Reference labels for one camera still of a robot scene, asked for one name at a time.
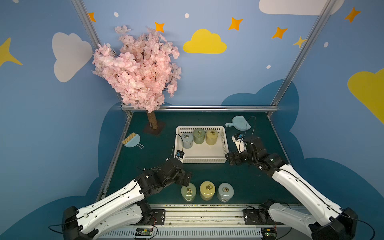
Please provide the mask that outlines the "dark green tea canister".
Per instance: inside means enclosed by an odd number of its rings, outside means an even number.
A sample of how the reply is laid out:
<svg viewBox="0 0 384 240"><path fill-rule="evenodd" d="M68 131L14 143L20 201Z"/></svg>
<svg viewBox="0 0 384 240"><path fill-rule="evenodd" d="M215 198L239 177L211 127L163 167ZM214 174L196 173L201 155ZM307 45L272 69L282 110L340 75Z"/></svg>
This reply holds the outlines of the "dark green tea canister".
<svg viewBox="0 0 384 240"><path fill-rule="evenodd" d="M182 186L181 194L186 202L192 202L196 198L197 189L196 186L190 183L188 186Z"/></svg>

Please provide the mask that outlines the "white perforated plastic basket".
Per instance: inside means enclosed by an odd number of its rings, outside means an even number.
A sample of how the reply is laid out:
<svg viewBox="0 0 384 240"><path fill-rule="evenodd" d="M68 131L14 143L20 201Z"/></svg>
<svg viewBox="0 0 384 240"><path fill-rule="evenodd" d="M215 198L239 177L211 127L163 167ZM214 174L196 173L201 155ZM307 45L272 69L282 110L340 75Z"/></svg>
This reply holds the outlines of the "white perforated plastic basket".
<svg viewBox="0 0 384 240"><path fill-rule="evenodd" d="M205 132L210 129L216 130L219 134L216 144L208 145L205 136L202 144L193 143L190 149L185 149L182 134L193 134L197 128L202 128ZM176 128L174 154L177 150L185 153L184 164L223 164L227 161L225 154L229 152L225 128L223 126L179 126Z"/></svg>

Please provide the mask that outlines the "yellow green tea canister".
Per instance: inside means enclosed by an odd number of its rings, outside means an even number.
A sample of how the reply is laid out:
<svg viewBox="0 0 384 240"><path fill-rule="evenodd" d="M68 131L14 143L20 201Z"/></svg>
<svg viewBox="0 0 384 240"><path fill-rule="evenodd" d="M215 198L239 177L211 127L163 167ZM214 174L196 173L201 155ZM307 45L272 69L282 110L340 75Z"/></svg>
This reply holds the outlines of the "yellow green tea canister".
<svg viewBox="0 0 384 240"><path fill-rule="evenodd" d="M216 144L218 140L218 132L214 129L210 129L206 131L206 143L210 146L213 146Z"/></svg>

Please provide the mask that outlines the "blue grey tea canister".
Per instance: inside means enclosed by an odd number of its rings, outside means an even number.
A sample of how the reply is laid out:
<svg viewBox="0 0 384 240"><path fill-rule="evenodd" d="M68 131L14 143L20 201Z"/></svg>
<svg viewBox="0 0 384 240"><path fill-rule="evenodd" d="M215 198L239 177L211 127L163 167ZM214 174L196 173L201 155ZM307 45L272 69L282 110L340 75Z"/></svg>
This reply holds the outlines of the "blue grey tea canister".
<svg viewBox="0 0 384 240"><path fill-rule="evenodd" d="M218 200L227 203L234 196L234 188L229 183L222 183L217 190Z"/></svg>
<svg viewBox="0 0 384 240"><path fill-rule="evenodd" d="M182 134L183 147L185 149L190 149L194 143L194 136L191 133Z"/></svg>

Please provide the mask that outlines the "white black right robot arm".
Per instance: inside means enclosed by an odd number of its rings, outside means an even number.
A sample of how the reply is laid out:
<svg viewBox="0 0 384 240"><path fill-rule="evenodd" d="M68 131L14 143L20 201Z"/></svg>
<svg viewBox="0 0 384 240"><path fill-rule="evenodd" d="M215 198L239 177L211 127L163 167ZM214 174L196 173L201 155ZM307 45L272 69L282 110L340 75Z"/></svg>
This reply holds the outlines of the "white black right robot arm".
<svg viewBox="0 0 384 240"><path fill-rule="evenodd" d="M308 211L303 214L268 200L259 205L258 218L262 223L285 224L313 240L352 240L356 235L358 215L351 208L341 208L326 198L284 159L269 154L259 137L232 136L237 151L225 155L230 165L248 164L259 168L288 190Z"/></svg>

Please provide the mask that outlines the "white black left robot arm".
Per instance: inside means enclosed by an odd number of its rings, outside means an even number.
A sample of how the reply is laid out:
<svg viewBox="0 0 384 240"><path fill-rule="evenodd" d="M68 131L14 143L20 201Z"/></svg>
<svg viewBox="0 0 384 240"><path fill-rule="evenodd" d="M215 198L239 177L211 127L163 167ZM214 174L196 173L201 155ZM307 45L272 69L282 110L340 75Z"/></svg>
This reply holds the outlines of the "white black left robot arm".
<svg viewBox="0 0 384 240"><path fill-rule="evenodd" d="M153 210L146 200L164 188L188 186L192 173L180 160L171 158L156 168L145 169L120 190L89 206L72 206L63 213L65 240L96 240L103 234L127 225L150 223Z"/></svg>

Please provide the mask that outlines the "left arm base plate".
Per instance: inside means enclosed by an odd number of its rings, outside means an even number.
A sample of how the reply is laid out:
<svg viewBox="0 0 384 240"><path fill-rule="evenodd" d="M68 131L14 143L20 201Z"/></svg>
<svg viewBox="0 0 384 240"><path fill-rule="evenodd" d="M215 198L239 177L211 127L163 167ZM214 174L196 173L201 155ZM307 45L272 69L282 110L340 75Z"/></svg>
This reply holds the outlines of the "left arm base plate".
<svg viewBox="0 0 384 240"><path fill-rule="evenodd" d="M144 225L163 226L165 224L166 210L155 209L144 220Z"/></svg>

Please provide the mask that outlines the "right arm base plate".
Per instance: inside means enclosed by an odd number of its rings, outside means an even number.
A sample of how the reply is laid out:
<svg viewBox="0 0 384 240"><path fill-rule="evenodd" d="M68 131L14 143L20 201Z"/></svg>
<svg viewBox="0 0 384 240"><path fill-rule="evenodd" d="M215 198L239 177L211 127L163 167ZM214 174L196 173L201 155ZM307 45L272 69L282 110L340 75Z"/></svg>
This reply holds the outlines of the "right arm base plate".
<svg viewBox="0 0 384 240"><path fill-rule="evenodd" d="M243 217L246 225L283 225L280 222L273 221L271 216L265 210L260 212L258 209L253 208L243 209Z"/></svg>

